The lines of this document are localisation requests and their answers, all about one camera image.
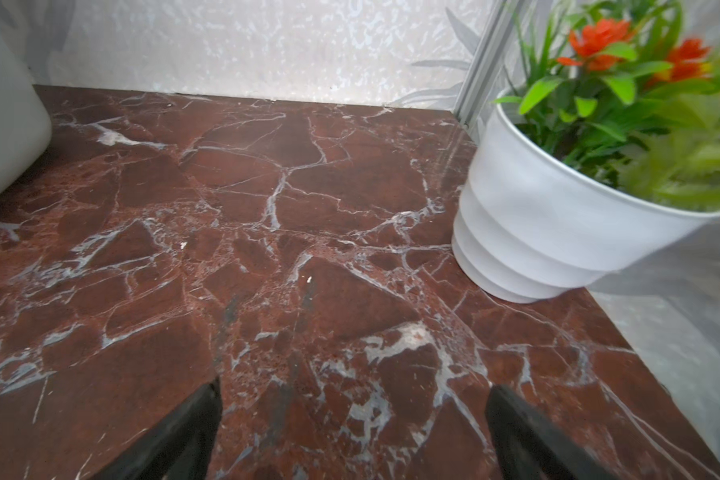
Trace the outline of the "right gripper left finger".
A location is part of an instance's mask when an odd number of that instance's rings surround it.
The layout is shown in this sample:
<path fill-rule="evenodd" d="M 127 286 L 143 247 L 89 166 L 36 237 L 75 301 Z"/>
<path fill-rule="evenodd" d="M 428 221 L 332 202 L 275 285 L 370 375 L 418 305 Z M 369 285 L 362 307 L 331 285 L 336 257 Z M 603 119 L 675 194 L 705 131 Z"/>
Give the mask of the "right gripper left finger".
<path fill-rule="evenodd" d="M 204 479 L 220 426 L 220 379 L 201 385 L 95 479 Z"/>

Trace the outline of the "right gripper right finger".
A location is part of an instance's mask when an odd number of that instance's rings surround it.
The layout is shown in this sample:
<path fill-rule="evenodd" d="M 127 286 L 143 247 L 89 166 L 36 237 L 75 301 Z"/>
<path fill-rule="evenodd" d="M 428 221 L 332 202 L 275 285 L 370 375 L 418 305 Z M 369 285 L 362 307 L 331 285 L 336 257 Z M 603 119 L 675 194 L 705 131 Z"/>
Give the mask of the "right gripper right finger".
<path fill-rule="evenodd" d="M 491 388 L 485 417 L 505 479 L 615 477 L 507 385 Z"/>

